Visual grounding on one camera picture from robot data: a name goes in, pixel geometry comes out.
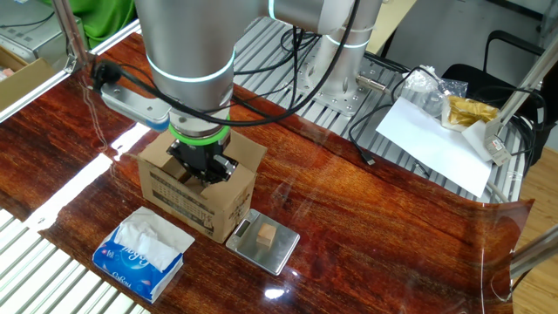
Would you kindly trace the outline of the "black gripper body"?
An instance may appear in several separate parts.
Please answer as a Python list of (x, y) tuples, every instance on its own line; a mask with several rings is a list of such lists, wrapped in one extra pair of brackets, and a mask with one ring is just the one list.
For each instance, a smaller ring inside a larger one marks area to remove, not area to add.
[(176, 140), (172, 144), (172, 156), (191, 175), (228, 175), (228, 157), (224, 155), (225, 144), (194, 145)]

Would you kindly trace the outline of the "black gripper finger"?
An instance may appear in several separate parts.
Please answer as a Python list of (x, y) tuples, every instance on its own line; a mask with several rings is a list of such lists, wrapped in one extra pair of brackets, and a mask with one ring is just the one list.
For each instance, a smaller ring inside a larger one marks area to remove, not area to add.
[(215, 184), (228, 181), (239, 162), (222, 154), (215, 154), (208, 160), (207, 169), (203, 172), (202, 181)]
[(167, 153), (177, 164), (174, 177), (181, 183), (195, 178), (202, 179), (204, 170), (204, 155), (200, 148), (192, 146), (170, 146)]

